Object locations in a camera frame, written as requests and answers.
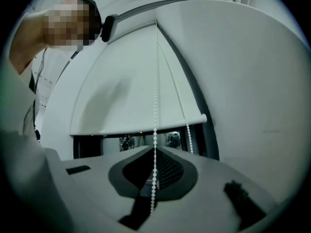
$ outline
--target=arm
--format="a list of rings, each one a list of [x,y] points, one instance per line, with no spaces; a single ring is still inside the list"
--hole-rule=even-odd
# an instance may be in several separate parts
[[[45,12],[28,14],[18,27],[10,48],[10,61],[18,74],[47,47],[43,34]]]

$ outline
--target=white bead chain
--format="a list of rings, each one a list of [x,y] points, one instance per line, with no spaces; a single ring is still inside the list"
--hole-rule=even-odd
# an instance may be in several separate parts
[[[175,86],[175,89],[176,89],[176,92],[177,92],[177,95],[178,95],[178,99],[179,99],[181,111],[182,111],[182,113],[183,113],[183,116],[184,116],[184,119],[185,119],[185,123],[186,123],[186,127],[187,127],[187,131],[188,131],[190,152],[193,154],[193,147],[192,147],[192,139],[191,139],[190,128],[189,128],[189,124],[188,124],[188,121],[187,121],[187,118],[186,118],[186,114],[185,114],[185,110],[184,110],[184,105],[183,105],[182,100],[181,100],[179,88],[178,88],[177,83],[175,82],[175,79],[174,79],[174,76],[173,76],[173,73],[172,73],[170,64],[169,64],[169,62],[167,61],[167,58],[166,58],[166,56],[165,56],[165,54],[164,54],[164,51],[163,51],[163,49],[162,49],[162,47],[161,47],[160,44],[159,44],[159,47],[160,47],[160,49],[162,50],[162,53],[163,53],[164,58],[165,58],[165,60],[166,60],[166,64],[167,64],[168,67],[169,67],[169,70],[170,70],[170,73],[171,73],[171,76],[172,76],[172,79],[173,79],[173,83],[174,83],[174,86]]]
[[[155,199],[156,199],[156,127],[157,127],[157,70],[159,67],[158,49],[157,49],[157,23],[155,24],[155,47],[156,47],[156,66],[155,66],[155,94],[154,94],[154,173],[152,178],[152,190],[151,190],[151,208],[150,214],[155,210]]]

